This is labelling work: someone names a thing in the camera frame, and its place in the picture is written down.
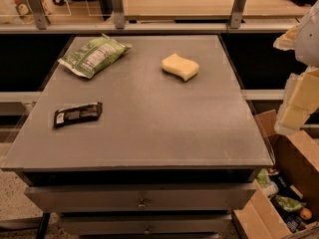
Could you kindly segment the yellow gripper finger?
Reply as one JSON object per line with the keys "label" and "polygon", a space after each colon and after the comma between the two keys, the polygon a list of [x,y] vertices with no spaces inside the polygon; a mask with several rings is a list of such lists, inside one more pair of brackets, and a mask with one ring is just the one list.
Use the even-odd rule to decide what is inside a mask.
{"label": "yellow gripper finger", "polygon": [[278,37],[274,41],[273,47],[282,51],[294,50],[298,28],[299,28],[299,25],[296,25],[290,28],[286,33]]}
{"label": "yellow gripper finger", "polygon": [[308,67],[301,75],[291,74],[283,94],[274,129],[289,135],[298,131],[319,109],[319,68]]}

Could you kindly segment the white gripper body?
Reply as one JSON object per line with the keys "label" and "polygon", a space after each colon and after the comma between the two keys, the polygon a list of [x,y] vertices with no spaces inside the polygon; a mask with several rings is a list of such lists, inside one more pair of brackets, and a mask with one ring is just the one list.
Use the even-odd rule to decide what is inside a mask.
{"label": "white gripper body", "polygon": [[301,19],[295,39],[296,60],[319,67],[319,0]]}

